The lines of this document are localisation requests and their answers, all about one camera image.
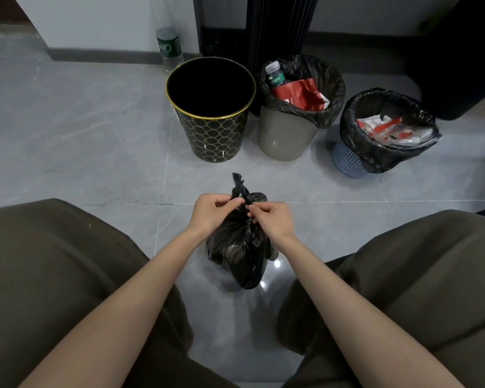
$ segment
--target left hand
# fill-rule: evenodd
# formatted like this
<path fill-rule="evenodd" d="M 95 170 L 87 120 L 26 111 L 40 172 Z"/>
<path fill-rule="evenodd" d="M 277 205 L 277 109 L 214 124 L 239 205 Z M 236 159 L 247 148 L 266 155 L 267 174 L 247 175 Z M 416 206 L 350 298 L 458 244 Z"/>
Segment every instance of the left hand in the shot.
<path fill-rule="evenodd" d="M 230 200 L 230 195 L 218 195 L 205 193 L 198 197 L 192 210 L 192 217 L 187 229 L 194 230 L 204 240 L 217 229 L 226 216 L 240 204 L 244 203 L 243 198 Z"/>

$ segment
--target hand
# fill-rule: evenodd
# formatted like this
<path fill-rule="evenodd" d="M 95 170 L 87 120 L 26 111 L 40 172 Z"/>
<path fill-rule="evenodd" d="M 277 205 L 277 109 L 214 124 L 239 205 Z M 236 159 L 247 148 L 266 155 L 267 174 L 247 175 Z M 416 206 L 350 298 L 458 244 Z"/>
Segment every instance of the hand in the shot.
<path fill-rule="evenodd" d="M 198 197 L 187 229 L 194 230 L 205 240 L 224 221 L 226 216 L 244 203 L 243 198 L 230 200 L 230 195 L 205 193 Z"/>
<path fill-rule="evenodd" d="M 262 230 L 279 250 L 284 240 L 296 238 L 293 217 L 287 204 L 267 201 L 253 203 L 248 209 L 248 216 L 255 218 L 254 223 L 259 222 Z"/>

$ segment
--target bottle cap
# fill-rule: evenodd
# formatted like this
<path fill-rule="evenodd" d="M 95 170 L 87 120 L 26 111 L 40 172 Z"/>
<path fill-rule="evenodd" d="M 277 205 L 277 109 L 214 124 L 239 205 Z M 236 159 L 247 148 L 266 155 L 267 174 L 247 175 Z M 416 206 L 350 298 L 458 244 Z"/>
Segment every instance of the bottle cap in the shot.
<path fill-rule="evenodd" d="M 278 61 L 273 61 L 271 64 L 266 65 L 266 73 L 268 75 L 279 69 L 280 69 L 280 64 L 278 63 Z"/>

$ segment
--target gold geometric pattern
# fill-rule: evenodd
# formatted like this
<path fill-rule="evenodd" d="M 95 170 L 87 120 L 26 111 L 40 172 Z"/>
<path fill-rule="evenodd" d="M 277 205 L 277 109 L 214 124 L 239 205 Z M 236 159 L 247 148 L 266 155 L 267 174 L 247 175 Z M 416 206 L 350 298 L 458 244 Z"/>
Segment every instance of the gold geometric pattern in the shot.
<path fill-rule="evenodd" d="M 226 162 L 237 155 L 249 111 L 246 109 L 230 118 L 206 120 L 177 110 L 192 151 L 198 158 L 210 163 Z"/>

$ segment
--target forearm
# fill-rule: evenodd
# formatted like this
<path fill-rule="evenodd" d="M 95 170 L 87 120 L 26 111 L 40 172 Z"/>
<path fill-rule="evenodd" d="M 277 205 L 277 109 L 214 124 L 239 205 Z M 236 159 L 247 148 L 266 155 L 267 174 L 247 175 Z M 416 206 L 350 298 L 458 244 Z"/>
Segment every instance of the forearm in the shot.
<path fill-rule="evenodd" d="M 279 249 L 365 388 L 462 387 L 415 339 L 295 238 Z"/>
<path fill-rule="evenodd" d="M 86 316 L 21 388 L 122 386 L 174 281 L 201 242 L 186 230 Z"/>

